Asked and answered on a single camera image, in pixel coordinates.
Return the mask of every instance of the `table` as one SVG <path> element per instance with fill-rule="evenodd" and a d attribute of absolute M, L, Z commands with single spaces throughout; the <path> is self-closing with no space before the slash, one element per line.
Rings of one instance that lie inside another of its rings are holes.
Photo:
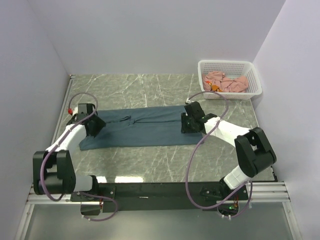
<path fill-rule="evenodd" d="M 76 93 L 89 92 L 99 102 L 98 110 L 144 108 L 184 105 L 187 97 L 200 92 L 197 74 L 93 74 L 72 75 L 58 121 L 55 139 L 64 131 L 69 99 Z M 205 100 L 195 97 L 206 114 L 221 115 L 223 100 Z M 90 96 L 79 95 L 71 107 L 78 103 L 94 103 Z M 246 128 L 258 126 L 250 100 L 230 100 L 224 120 Z M 71 156 L 76 174 L 95 175 L 100 181 L 120 182 L 182 182 L 194 145 L 111 147 L 80 151 Z M 219 181 L 238 164 L 231 145 L 210 137 L 197 151 L 189 180 Z M 254 181 L 275 181 L 270 167 Z"/>

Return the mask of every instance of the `metal frame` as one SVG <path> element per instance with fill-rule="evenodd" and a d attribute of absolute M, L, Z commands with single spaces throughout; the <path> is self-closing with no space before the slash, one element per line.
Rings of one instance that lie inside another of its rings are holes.
<path fill-rule="evenodd" d="M 74 80 L 74 75 L 70 76 L 70 81 L 65 93 L 65 97 L 62 103 L 59 119 L 53 134 L 53 138 L 51 141 L 51 144 L 55 142 L 55 139 L 57 137 L 58 131 L 59 131 L 59 125 L 62 120 L 62 114 L 65 109 L 67 98 L 70 92 L 71 85 Z M 246 185 L 247 191 L 250 190 L 250 185 Z M 15 240 L 24 240 L 29 223 L 32 217 L 33 209 L 36 204 L 42 204 L 42 205 L 96 205 L 99 204 L 99 202 L 96 201 L 90 201 L 90 202 L 71 202 L 70 201 L 70 194 L 67 194 L 63 196 L 61 201 L 54 202 L 47 198 L 45 195 L 36 195 L 33 189 L 33 186 L 31 186 L 31 190 L 29 192 L 28 199 L 26 201 L 26 205 L 23 211 L 23 215 L 21 217 L 21 221 L 15 236 Z M 292 209 L 292 204 L 290 197 L 288 195 L 288 191 L 286 188 L 286 185 L 284 182 L 254 182 L 253 183 L 253 190 L 252 190 L 252 200 L 253 203 L 282 203 L 283 208 L 285 210 L 285 215 L 290 227 L 290 231 L 292 234 L 292 237 L 294 240 L 302 240 L 302 235 L 299 230 L 298 222 L 296 220 L 295 214 Z"/>

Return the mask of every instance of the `folded cloth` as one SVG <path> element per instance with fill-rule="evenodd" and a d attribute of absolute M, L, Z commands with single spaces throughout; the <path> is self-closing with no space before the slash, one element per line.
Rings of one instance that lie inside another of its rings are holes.
<path fill-rule="evenodd" d="M 183 105 L 98 111 L 106 126 L 82 140 L 80 150 L 197 144 L 201 133 L 181 133 L 184 112 Z"/>
<path fill-rule="evenodd" d="M 202 75 L 203 89 L 205 91 L 212 90 L 212 87 L 208 82 L 213 86 L 216 85 L 225 93 L 245 93 L 246 89 L 249 87 L 248 79 L 245 76 L 240 76 L 232 80 L 226 77 L 225 73 L 221 71 L 212 71 L 207 75 Z"/>

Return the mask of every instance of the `gray floor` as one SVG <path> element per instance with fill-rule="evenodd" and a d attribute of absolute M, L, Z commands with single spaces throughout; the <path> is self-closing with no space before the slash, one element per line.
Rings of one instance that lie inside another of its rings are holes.
<path fill-rule="evenodd" d="M 106 217 L 104 213 L 98 218 Z M 228 221 L 196 210 L 121 211 L 105 222 L 81 218 L 79 205 L 36 205 L 26 240 L 292 240 L 282 203 L 253 203 Z"/>
<path fill-rule="evenodd" d="M 99 101 L 99 110 L 183 105 L 188 96 L 200 91 L 196 74 L 102 74 L 74 75 L 67 92 L 67 103 L 79 92 L 90 92 Z M 206 113 L 222 114 L 222 100 L 205 100 L 197 96 Z M 72 107 L 93 100 L 77 96 Z M 59 122 L 58 136 L 70 115 L 67 104 Z M 258 125 L 250 100 L 231 100 L 224 118 L 233 124 L 254 128 Z M 105 177 L 112 182 L 181 182 L 194 145 L 159 147 L 112 147 L 87 151 L 76 150 L 72 156 L 77 174 Z M 235 149 L 228 143 L 211 137 L 194 158 L 190 181 L 219 181 L 238 164 Z M 272 168 L 254 178 L 274 181 Z"/>

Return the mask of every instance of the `gray wall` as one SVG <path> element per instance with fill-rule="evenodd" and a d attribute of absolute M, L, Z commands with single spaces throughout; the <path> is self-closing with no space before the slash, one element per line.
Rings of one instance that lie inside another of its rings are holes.
<path fill-rule="evenodd" d="M 253 61 L 285 0 L 29 0 L 68 73 L 196 73 Z"/>
<path fill-rule="evenodd" d="M 32 156 L 48 146 L 68 75 L 26 0 L 0 3 L 0 239 L 17 231 Z"/>
<path fill-rule="evenodd" d="M 254 101 L 305 240 L 319 239 L 320 8 L 287 0 L 254 60 L 263 95 Z"/>

